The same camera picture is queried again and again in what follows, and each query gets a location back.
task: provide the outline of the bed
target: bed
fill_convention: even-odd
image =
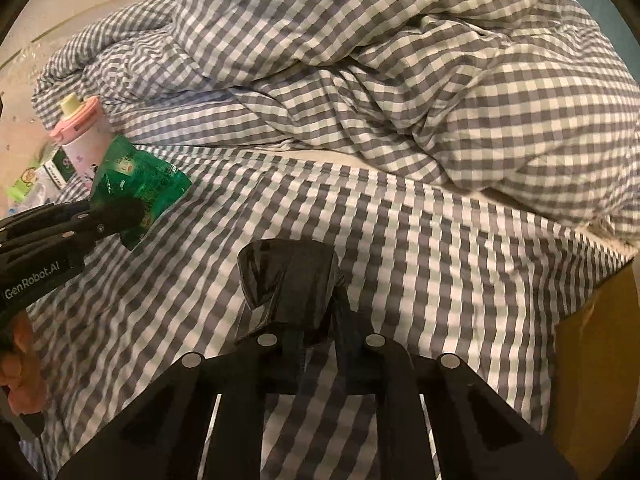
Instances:
[[[236,257],[269,237],[333,244],[352,308],[543,431],[554,326],[628,260],[577,228],[638,237],[640,92],[576,0],[145,0],[47,63],[46,127],[71,91],[194,185],[30,310],[52,472],[182,354],[229,348]],[[373,478],[373,404],[335,373],[318,348],[270,400],[265,478]]]

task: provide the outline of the bolt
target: bolt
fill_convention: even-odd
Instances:
[[[202,362],[202,356],[196,352],[189,352],[182,357],[180,362],[185,368],[195,368]]]
[[[380,334],[370,334],[364,341],[367,345],[373,346],[373,348],[379,348],[385,345],[386,339]]]
[[[278,342],[278,338],[273,334],[262,334],[258,337],[258,345],[273,346]]]
[[[440,356],[440,364],[445,368],[454,370],[460,366],[460,358],[455,354],[444,354]]]

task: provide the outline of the green plastic package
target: green plastic package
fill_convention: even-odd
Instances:
[[[125,137],[109,145],[91,190],[91,206],[116,198],[136,197],[146,205],[138,227],[120,233],[122,244],[132,250],[159,216],[191,187],[188,177],[173,164],[137,150]]]

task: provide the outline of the gray and white checkered duvet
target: gray and white checkered duvet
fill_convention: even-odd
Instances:
[[[31,309],[53,471],[181,354],[230,347],[238,252],[276,236],[334,244],[377,329],[456,352],[542,430],[553,327],[622,258],[428,184],[637,232],[638,88],[574,0],[147,0],[51,59],[47,126],[70,91],[100,94],[194,186],[135,251],[101,243]],[[203,145],[330,148],[386,173]],[[376,477],[372,399],[345,399],[335,373],[317,349],[301,394],[270,400],[263,478]]]
[[[47,127],[70,91],[143,144],[327,148],[640,232],[640,92],[575,0],[147,0],[50,60]]]
[[[575,230],[377,171],[223,148],[155,148],[194,186],[133,252],[106,240],[31,309],[51,404],[46,458],[69,457],[183,353],[242,328],[236,258],[259,238],[335,246],[353,308],[411,352],[456,352],[533,427],[552,328],[623,264]],[[86,191],[79,182],[65,199]],[[316,349],[297,397],[271,398],[265,479],[376,478],[374,401],[346,399]]]

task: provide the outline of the finger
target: finger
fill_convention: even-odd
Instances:
[[[0,386],[8,386],[10,390],[15,390],[22,383],[21,377],[0,378]]]
[[[15,377],[7,377],[4,372],[2,372],[2,365],[0,365],[0,386],[9,386],[9,382],[15,381]]]
[[[14,316],[10,326],[14,334],[14,344],[23,352],[27,353],[33,345],[33,327],[26,311]]]
[[[9,405],[17,414],[37,413],[43,409],[47,387],[40,373],[40,359],[35,352],[24,356],[22,380],[9,395]]]
[[[41,377],[30,378],[9,393],[8,401],[16,415],[41,412],[47,401],[47,385]]]
[[[20,354],[7,352],[0,356],[0,372],[8,378],[19,378],[22,373]]]

